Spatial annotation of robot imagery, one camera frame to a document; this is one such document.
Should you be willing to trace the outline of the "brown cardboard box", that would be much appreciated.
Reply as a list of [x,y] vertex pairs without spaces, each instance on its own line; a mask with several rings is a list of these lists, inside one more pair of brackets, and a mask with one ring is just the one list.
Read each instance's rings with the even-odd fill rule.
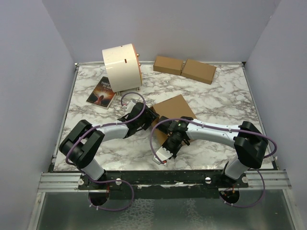
[[154,104],[150,107],[150,109],[159,114],[159,117],[152,123],[152,127],[159,122],[161,116],[165,116],[167,118],[181,118],[182,116],[186,116],[196,119],[195,114],[181,94],[163,102]]

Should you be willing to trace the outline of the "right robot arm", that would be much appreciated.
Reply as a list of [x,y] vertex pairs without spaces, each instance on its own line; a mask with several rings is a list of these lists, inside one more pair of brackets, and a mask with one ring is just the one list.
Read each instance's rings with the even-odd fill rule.
[[226,163],[221,175],[217,177],[217,182],[225,187],[236,184],[248,169],[259,169],[268,146],[267,138],[247,121],[238,126],[223,126],[204,123],[192,117],[169,119],[163,116],[156,129],[167,135],[153,156],[158,164],[166,164],[168,159],[175,158],[182,144],[189,145],[190,140],[206,140],[235,149],[235,157]]

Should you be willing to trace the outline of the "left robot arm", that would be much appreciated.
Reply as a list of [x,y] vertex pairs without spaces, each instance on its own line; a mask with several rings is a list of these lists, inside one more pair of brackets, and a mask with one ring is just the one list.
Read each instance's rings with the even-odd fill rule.
[[136,132],[146,130],[159,114],[144,103],[130,103],[129,113],[114,123],[94,126],[87,120],[81,120],[65,137],[59,151],[67,157],[78,170],[87,174],[89,183],[95,189],[105,186],[106,171],[94,159],[101,143],[113,139],[125,139]]

